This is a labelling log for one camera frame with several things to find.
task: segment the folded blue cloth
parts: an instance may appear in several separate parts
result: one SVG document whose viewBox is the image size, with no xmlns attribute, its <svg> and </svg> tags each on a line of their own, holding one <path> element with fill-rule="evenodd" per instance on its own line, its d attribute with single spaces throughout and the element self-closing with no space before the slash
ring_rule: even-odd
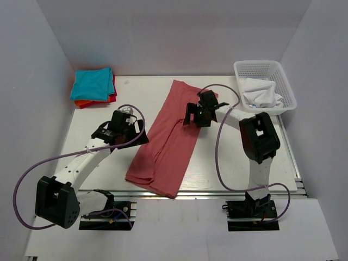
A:
<svg viewBox="0 0 348 261">
<path fill-rule="evenodd" d="M 75 72 L 75 83 L 72 87 L 70 99 L 73 101 L 103 101 L 106 102 L 110 94 L 115 92 L 113 87 L 113 72 L 111 68 L 94 71 Z"/>
</svg>

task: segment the white laundry basket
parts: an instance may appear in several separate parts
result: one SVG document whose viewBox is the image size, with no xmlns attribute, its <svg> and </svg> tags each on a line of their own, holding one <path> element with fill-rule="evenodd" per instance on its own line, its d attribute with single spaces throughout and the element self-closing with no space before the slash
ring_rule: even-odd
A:
<svg viewBox="0 0 348 261">
<path fill-rule="evenodd" d="M 237 61 L 234 63 L 234 72 L 237 78 L 240 99 L 243 107 L 251 113 L 267 112 L 270 115 L 279 115 L 287 110 L 296 108 L 297 103 L 284 73 L 282 65 L 277 61 Z M 246 78 L 273 80 L 276 82 L 276 93 L 283 97 L 283 108 L 252 108 L 245 103 L 242 86 Z"/>
</svg>

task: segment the pink t-shirt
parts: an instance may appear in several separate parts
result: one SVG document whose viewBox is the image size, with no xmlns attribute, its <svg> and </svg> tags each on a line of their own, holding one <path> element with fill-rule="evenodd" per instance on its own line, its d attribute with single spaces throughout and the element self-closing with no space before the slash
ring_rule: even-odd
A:
<svg viewBox="0 0 348 261">
<path fill-rule="evenodd" d="M 126 180 L 159 195 L 175 198 L 200 133 L 194 124 L 183 126 L 187 103 L 197 103 L 201 89 L 174 80 L 170 92 L 141 145 Z"/>
</svg>

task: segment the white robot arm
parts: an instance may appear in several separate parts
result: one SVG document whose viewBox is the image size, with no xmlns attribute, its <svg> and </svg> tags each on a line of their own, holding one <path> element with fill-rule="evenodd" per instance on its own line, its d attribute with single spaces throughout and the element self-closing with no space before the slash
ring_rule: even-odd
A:
<svg viewBox="0 0 348 261">
<path fill-rule="evenodd" d="M 250 163 L 248 189 L 259 187 L 245 194 L 245 202 L 249 206 L 247 209 L 250 209 L 253 215 L 262 207 L 270 205 L 268 189 L 270 168 L 273 157 L 280 147 L 270 116 L 267 113 L 255 115 L 238 109 L 231 111 L 231 107 L 226 106 L 227 103 L 218 103 L 212 91 L 201 91 L 197 95 L 200 98 L 197 104 L 187 104 L 183 124 L 187 125 L 193 119 L 196 126 L 209 127 L 211 121 L 217 121 L 240 131 L 243 149 Z"/>
<path fill-rule="evenodd" d="M 112 153 L 114 148 L 93 151 L 94 148 L 119 145 L 118 149 L 148 143 L 145 131 L 139 133 L 132 121 L 133 112 L 116 110 L 111 121 L 105 122 L 92 134 L 85 146 L 86 154 L 75 157 L 53 177 L 43 176 L 37 185 L 35 213 L 63 228 L 71 227 L 78 217 L 104 209 L 113 208 L 113 194 L 96 189 L 77 196 L 77 192 L 89 174 Z M 139 129 L 144 122 L 137 120 Z"/>
<path fill-rule="evenodd" d="M 217 122 L 221 123 L 226 113 L 231 107 L 221 107 L 215 111 Z M 227 116 L 224 124 L 229 125 L 240 131 L 240 123 L 243 120 L 255 119 L 255 114 L 247 113 L 239 109 L 233 109 Z M 263 132 L 256 131 L 256 135 L 263 135 Z M 248 194 L 254 201 L 267 198 L 270 195 L 270 191 L 267 187 L 270 177 L 270 168 L 273 161 L 273 157 L 269 156 L 263 159 L 261 163 L 257 162 L 255 159 L 249 158 L 249 184 L 248 189 L 255 188 L 259 186 L 265 186 L 261 189 L 249 191 Z"/>
</svg>

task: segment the table surface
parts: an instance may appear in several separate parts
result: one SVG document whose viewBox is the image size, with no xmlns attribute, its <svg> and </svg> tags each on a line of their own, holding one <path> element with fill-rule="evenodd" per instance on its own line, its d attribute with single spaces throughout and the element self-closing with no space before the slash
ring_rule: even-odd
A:
<svg viewBox="0 0 348 261">
<path fill-rule="evenodd" d="M 219 83 L 232 87 L 238 92 L 236 78 L 233 76 L 132 76 L 116 77 L 117 102 L 95 105 L 85 109 L 75 109 L 62 153 L 81 150 L 86 146 L 90 135 L 98 126 L 111 119 L 113 111 L 123 104 L 138 107 L 146 120 L 146 132 L 150 129 L 160 111 L 173 80 L 181 80 L 189 85 L 202 88 Z M 215 86 L 212 89 L 219 94 L 219 102 L 234 104 L 235 95 L 228 89 Z M 290 191 L 296 191 L 296 170 L 276 117 L 272 118 L 281 147 L 277 151 L 271 171 L 270 183 L 284 183 Z M 180 191 L 225 191 L 216 175 L 214 148 L 219 124 L 213 122 L 210 128 L 202 128 L 198 137 L 190 164 L 185 173 Z M 95 168 L 81 186 L 81 190 L 96 188 L 110 191 L 144 191 L 125 181 L 125 174 L 139 147 L 115 150 Z M 71 158 L 58 162 L 57 170 L 62 169 Z M 249 162 L 245 155 L 238 130 L 224 126 L 222 130 L 219 163 L 222 179 L 230 188 L 245 189 L 249 179 Z M 282 187 L 270 188 L 271 191 L 283 191 Z"/>
<path fill-rule="evenodd" d="M 228 232 L 225 200 L 138 200 L 131 231 L 32 231 L 26 256 L 75 260 L 332 260 L 337 259 L 319 203 L 292 200 L 279 231 Z M 275 200 L 283 209 L 287 200 Z M 48 221 L 36 218 L 35 226 Z"/>
</svg>

